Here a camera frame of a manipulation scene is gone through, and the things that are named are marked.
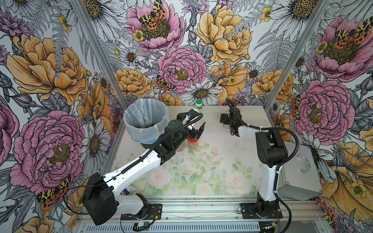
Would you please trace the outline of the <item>red-lid peanut jar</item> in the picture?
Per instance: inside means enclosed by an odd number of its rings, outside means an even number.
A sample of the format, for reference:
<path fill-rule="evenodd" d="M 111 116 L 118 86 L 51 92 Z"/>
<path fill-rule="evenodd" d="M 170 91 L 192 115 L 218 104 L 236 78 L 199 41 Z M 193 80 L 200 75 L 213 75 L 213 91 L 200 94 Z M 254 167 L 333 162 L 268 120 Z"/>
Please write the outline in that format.
<path fill-rule="evenodd" d="M 190 150 L 196 150 L 199 147 L 199 139 L 197 136 L 187 137 L 187 147 Z"/>

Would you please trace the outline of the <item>black trash bin with liner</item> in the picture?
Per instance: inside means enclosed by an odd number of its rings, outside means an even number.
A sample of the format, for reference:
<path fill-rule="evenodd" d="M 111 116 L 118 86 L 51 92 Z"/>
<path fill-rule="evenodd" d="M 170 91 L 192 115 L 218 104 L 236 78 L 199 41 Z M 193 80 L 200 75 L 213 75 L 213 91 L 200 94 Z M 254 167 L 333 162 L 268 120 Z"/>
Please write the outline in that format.
<path fill-rule="evenodd" d="M 171 121 L 168 107 L 156 99 L 139 99 L 124 112 L 123 121 L 132 140 L 148 149 Z"/>

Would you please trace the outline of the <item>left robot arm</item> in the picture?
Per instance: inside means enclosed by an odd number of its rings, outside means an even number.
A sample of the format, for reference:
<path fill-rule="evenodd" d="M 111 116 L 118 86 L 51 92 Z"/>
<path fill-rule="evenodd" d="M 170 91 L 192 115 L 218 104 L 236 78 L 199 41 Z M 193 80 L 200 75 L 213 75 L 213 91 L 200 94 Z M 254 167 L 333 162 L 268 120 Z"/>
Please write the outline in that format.
<path fill-rule="evenodd" d="M 179 113 L 177 119 L 171 120 L 164 133 L 139 157 L 105 175 L 93 174 L 88 179 L 82 203 L 94 224 L 100 226 L 116 214 L 143 220 L 155 211 L 156 207 L 149 204 L 142 194 L 123 195 L 123 190 L 173 158 L 187 138 L 198 139 L 204 125 L 196 130 L 193 124 L 202 118 L 203 113 L 194 110 Z"/>

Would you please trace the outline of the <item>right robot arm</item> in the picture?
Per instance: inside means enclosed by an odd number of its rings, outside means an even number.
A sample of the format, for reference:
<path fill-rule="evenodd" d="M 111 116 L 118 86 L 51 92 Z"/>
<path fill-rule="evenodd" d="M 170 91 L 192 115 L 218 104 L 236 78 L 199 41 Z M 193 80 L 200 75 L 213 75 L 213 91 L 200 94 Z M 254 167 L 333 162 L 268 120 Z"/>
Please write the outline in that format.
<path fill-rule="evenodd" d="M 252 139 L 256 142 L 256 154 L 262 167 L 262 185 L 257 195 L 254 211 L 260 218 L 270 217 L 279 210 L 277 195 L 278 177 L 281 166 L 288 157 L 288 151 L 280 134 L 281 127 L 257 127 L 246 124 L 236 107 L 229 107 L 227 114 L 221 114 L 220 123 L 228 125 L 233 136 Z"/>

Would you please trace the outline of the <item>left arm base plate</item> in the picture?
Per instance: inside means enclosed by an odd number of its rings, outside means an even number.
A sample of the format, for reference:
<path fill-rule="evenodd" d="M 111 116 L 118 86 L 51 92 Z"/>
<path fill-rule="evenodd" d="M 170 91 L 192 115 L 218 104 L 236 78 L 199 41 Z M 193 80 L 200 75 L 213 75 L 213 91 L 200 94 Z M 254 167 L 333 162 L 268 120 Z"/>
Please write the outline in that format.
<path fill-rule="evenodd" d="M 138 214 L 121 215 L 121 220 L 160 220 L 162 216 L 163 205 L 160 203 L 149 204 L 142 208 Z"/>

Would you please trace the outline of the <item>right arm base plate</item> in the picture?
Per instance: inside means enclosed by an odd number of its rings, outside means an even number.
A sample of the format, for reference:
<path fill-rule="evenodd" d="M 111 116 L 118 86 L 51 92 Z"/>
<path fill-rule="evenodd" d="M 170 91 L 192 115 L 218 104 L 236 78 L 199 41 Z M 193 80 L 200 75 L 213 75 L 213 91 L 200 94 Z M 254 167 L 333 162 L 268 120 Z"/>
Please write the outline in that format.
<path fill-rule="evenodd" d="M 266 206 L 258 206 L 256 203 L 241 203 L 238 212 L 243 219 L 281 219 L 283 218 L 282 211 L 278 204 L 265 208 Z"/>

